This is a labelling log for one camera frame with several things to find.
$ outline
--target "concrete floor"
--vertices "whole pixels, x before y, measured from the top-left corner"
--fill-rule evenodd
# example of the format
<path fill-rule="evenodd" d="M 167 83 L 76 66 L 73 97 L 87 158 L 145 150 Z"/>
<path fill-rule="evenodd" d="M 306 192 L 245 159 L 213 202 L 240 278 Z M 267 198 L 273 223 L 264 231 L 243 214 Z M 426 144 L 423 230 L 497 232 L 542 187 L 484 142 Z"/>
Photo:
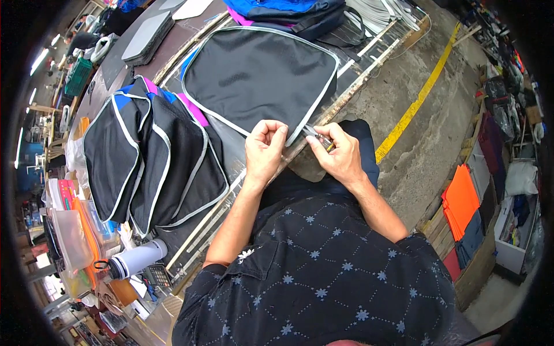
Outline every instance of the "concrete floor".
<path fill-rule="evenodd" d="M 456 25 L 456 19 L 433 1 L 418 3 L 429 13 L 432 30 L 405 53 L 398 56 L 401 48 L 386 61 L 379 74 L 335 118 L 337 122 L 344 118 L 366 120 L 376 148 L 417 99 Z M 483 64 L 486 56 L 474 40 L 455 47 L 412 122 L 379 163 L 379 191 L 408 229 L 419 221 L 459 154 L 468 123 L 478 111 L 474 100 L 478 87 L 476 70 Z M 290 168 L 311 181 L 324 175 L 308 147 L 291 162 Z M 147 324 L 165 338 L 170 325 L 164 328 L 162 324 L 168 323 L 167 318 L 154 319 L 149 318 Z M 135 321 L 131 324 L 143 329 L 133 335 L 140 344 L 164 345 L 144 326 Z"/>

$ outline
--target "floral print shirt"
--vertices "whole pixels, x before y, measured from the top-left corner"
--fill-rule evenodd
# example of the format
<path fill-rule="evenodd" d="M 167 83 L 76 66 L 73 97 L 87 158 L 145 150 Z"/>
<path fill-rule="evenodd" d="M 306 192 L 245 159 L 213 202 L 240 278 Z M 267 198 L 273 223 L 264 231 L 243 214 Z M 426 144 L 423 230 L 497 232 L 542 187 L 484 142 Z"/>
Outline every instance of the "floral print shirt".
<path fill-rule="evenodd" d="M 422 234 L 392 243 L 335 195 L 262 210 L 251 245 L 187 288 L 173 345 L 432 345 L 454 289 Z"/>

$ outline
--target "right hand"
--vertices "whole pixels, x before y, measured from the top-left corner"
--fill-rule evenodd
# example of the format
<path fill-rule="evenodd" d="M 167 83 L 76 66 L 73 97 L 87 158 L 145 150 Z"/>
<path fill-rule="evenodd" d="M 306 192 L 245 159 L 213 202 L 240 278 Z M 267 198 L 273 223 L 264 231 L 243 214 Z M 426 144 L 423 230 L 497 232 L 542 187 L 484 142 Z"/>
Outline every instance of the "right hand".
<path fill-rule="evenodd" d="M 317 138 L 306 137 L 306 141 L 324 170 L 346 188 L 367 179 L 366 172 L 362 170 L 360 143 L 356 137 L 350 136 L 336 122 L 325 126 L 314 126 L 314 130 L 330 138 L 336 147 L 327 153 Z"/>

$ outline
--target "scissors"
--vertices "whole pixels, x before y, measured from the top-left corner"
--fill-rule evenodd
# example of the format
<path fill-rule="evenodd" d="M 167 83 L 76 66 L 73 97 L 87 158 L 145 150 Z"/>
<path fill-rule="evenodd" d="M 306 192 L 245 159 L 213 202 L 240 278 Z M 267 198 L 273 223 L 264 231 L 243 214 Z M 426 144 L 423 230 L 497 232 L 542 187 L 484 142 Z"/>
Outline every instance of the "scissors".
<path fill-rule="evenodd" d="M 322 135 L 320 133 L 315 132 L 314 128 L 311 127 L 310 125 L 308 125 L 308 124 L 304 125 L 304 128 L 302 130 L 308 136 L 314 136 L 315 138 L 317 138 L 319 140 L 319 142 L 321 143 L 321 145 L 323 146 L 323 148 L 325 148 L 325 150 L 328 153 L 330 153 L 331 151 L 333 151 L 336 148 L 335 144 L 330 139 L 328 139 L 327 137 L 325 137 L 324 135 Z"/>

